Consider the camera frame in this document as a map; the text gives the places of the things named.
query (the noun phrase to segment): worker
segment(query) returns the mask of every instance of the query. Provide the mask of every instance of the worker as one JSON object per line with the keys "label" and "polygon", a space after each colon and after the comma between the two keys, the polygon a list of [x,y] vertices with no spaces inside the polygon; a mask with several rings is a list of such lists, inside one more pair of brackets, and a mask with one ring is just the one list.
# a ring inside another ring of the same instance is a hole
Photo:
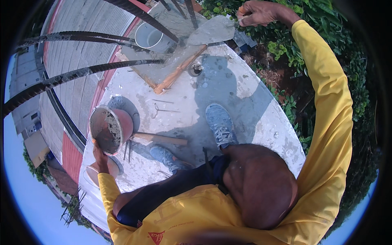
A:
{"label": "worker", "polygon": [[107,156],[94,143],[99,186],[115,245],[317,244],[333,224],[352,153],[352,99],[347,77],[328,44],[284,5],[247,1],[241,26],[280,21],[292,31],[315,90],[312,144],[297,179],[272,150],[238,144],[230,115],[219,104],[206,123],[223,153],[192,169],[161,146],[151,155],[173,173],[121,194]]}

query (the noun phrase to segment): hand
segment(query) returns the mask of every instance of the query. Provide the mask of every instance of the hand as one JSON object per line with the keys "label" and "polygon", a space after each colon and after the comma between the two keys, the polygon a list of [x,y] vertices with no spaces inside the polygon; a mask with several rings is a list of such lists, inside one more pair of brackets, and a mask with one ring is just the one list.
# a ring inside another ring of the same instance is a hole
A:
{"label": "hand", "polygon": [[247,1],[237,11],[240,26],[267,26],[270,22],[279,20],[291,29],[292,25],[301,18],[290,8],[273,2]]}
{"label": "hand", "polygon": [[99,173],[103,172],[108,174],[109,173],[109,168],[107,166],[108,156],[104,154],[104,152],[101,150],[101,148],[98,145],[98,142],[95,139],[92,139],[92,142],[94,144],[93,155],[98,164],[97,170]]}

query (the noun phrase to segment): sky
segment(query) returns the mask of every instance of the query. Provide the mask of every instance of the sky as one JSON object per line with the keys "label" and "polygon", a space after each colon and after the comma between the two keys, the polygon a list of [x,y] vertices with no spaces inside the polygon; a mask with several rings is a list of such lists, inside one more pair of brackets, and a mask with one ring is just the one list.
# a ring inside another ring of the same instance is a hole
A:
{"label": "sky", "polygon": [[[5,101],[9,99],[9,83],[14,61],[12,57],[8,67]],[[46,185],[32,176],[23,158],[23,149],[23,138],[16,134],[14,121],[10,114],[4,119],[5,171],[16,202],[38,239],[45,245],[109,244],[91,229],[79,226],[76,222],[72,222],[67,227],[64,225],[64,220],[60,221],[64,211],[61,201]],[[360,221],[374,191],[375,183],[370,185],[368,195],[358,204],[342,226],[331,233],[327,239],[321,241],[322,245],[344,244]]]}

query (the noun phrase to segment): sika logo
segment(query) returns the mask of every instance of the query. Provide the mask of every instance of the sika logo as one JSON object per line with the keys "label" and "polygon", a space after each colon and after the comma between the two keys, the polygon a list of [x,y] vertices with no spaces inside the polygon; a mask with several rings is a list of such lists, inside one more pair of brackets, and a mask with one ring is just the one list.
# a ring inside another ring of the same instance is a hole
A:
{"label": "sika logo", "polygon": [[163,234],[165,233],[165,231],[162,231],[162,232],[160,232],[160,233],[157,233],[157,232],[149,232],[148,234],[150,235],[150,237],[151,237],[151,239],[154,241],[154,243],[156,244],[156,245],[159,245],[159,243],[161,243],[161,241],[162,241],[162,237],[163,237]]}

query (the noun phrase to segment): gray sneaker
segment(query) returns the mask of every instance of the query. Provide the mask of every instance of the gray sneaker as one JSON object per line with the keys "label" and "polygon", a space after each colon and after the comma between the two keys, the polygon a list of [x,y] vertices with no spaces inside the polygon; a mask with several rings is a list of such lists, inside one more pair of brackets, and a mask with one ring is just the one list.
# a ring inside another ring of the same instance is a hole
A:
{"label": "gray sneaker", "polygon": [[177,169],[189,170],[192,167],[183,161],[178,159],[173,160],[173,153],[171,153],[167,148],[155,145],[151,147],[150,154],[153,158],[155,158],[158,162],[163,163],[172,174],[177,172]]}
{"label": "gray sneaker", "polygon": [[205,109],[205,118],[210,129],[214,133],[218,149],[228,145],[238,145],[234,133],[234,124],[228,111],[220,104],[212,103]]}

